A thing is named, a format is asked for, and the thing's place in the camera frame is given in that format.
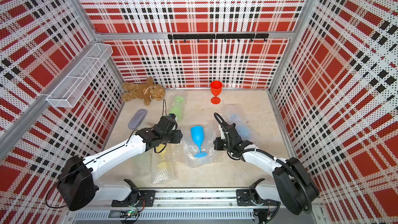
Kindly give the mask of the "clear bubble wrap sheet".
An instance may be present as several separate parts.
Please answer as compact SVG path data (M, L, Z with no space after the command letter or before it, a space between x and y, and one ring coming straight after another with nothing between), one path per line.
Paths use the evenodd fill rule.
M192 167L192 161L188 152L187 146L184 143L172 144L172 158L176 164L184 164L187 167Z
M184 143L187 146L192 161L192 168L198 168L206 164L221 162L222 161L221 155L214 150L214 140L216 139L217 134L214 128L210 125L202 126L204 128L204 142L202 144L202 151L206 152L207 156L204 158L194 157L194 155L199 152L199 149L196 146L196 144L193 142L191 137L190 129L192 127L193 127L192 125L184 127L182 131L183 138L181 141L181 143Z

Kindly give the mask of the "blue wine glass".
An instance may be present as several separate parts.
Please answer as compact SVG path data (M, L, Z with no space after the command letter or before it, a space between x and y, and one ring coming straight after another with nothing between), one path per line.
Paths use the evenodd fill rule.
M195 158L204 158L207 156L206 152L202 151L202 144L204 142L204 128L200 125L194 126L190 129L193 142L199 149L199 152L194 155Z

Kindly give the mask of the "red wine glass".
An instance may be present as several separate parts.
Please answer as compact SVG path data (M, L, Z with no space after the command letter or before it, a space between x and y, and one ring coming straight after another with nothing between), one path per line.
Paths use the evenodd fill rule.
M212 104L219 104L221 102L221 99L218 97L221 94L223 84L220 81L213 81L210 84L210 91L213 95L211 98L211 103Z

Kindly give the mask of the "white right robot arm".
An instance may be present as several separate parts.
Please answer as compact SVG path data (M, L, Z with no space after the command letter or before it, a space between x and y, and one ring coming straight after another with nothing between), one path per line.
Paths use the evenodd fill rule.
M274 184L258 179L249 187L244 202L263 205L267 200L282 203L292 214L312 213L312 202L319 197L319 189L297 158L276 157L253 142L243 140L235 124L223 122L218 125L220 137L214 140L215 150L225 150L233 160L250 163L274 179Z

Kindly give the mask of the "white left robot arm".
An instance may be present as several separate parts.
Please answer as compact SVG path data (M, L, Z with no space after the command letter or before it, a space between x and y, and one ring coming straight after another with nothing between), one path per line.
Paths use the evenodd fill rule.
M85 158L69 158L56 188L71 211L82 209L92 201L111 200L116 207L134 205L142 196L139 188L130 179L125 179L119 185L102 185L98 180L130 158L159 145L179 144L182 137L176 115L162 116L152 128L134 131L127 140L107 150Z

